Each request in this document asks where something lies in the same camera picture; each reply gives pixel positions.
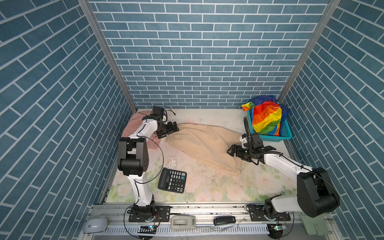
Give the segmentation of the beige shorts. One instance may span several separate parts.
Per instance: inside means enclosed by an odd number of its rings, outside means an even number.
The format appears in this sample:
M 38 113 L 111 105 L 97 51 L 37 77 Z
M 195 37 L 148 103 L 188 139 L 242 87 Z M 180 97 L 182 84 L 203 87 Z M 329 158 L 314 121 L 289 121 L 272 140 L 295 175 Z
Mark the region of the beige shorts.
M 242 160 L 227 153 L 240 143 L 241 133 L 219 126 L 185 123 L 179 131 L 166 137 L 166 143 L 206 166 L 239 175 Z

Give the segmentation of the pink shorts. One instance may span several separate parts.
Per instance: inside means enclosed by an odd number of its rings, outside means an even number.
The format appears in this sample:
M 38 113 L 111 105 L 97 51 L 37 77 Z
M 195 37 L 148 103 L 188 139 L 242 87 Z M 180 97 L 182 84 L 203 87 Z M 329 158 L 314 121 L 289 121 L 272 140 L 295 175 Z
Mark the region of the pink shorts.
M 141 126 L 143 122 L 142 118 L 145 115 L 149 115 L 150 113 L 151 113 L 150 110 L 145 110 L 145 111 L 141 111 L 133 114 L 128 124 L 124 128 L 121 137 L 127 138 L 131 134 L 133 134 L 136 130 L 138 130 L 138 128 Z M 151 135 L 151 140 L 148 140 L 148 143 L 147 143 L 148 149 L 156 150 L 158 148 L 157 144 L 160 144 L 160 142 L 161 140 L 158 139 L 158 136 L 155 133 L 153 133 Z

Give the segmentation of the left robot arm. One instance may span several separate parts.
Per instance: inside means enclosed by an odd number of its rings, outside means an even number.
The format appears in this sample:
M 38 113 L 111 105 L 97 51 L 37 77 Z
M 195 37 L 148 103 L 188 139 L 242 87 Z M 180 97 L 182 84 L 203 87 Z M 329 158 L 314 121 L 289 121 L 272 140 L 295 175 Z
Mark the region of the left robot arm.
M 155 199 L 146 176 L 150 163 L 147 141 L 152 134 L 161 139 L 178 131 L 176 122 L 165 123 L 159 118 L 145 118 L 136 131 L 128 137 L 120 138 L 118 142 L 118 169 L 132 185 L 135 194 L 132 211 L 143 218 L 154 217 L 156 214 Z

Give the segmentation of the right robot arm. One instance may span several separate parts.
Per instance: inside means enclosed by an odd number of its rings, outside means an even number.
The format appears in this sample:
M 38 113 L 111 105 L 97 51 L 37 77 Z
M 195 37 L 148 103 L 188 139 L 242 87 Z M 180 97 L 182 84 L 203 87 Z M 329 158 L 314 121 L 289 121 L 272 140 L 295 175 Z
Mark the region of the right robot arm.
M 264 215 L 269 220 L 289 212 L 304 213 L 315 218 L 340 206 L 340 195 L 323 168 L 302 165 L 271 146 L 232 145 L 227 153 L 255 165 L 262 163 L 273 167 L 297 185 L 295 196 L 278 195 L 265 200 Z

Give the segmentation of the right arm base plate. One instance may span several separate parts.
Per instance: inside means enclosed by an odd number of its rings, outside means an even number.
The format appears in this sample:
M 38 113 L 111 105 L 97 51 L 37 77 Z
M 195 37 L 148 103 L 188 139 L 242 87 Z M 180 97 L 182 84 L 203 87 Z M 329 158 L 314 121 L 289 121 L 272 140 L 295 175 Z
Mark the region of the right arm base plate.
M 245 210 L 250 214 L 252 222 L 260 221 L 278 221 L 282 220 L 283 222 L 290 221 L 291 216 L 288 212 L 278 213 L 271 206 L 268 205 L 254 205 L 248 204 L 245 206 Z

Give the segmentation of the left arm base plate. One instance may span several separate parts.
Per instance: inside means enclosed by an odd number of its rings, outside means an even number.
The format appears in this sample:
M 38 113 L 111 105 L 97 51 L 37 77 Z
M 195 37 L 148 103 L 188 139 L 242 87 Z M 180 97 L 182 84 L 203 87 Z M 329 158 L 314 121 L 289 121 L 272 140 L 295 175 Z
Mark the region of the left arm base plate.
M 170 219 L 171 207 L 170 206 L 134 206 L 131 208 L 129 214 L 130 223 L 144 223 L 144 222 L 168 222 Z

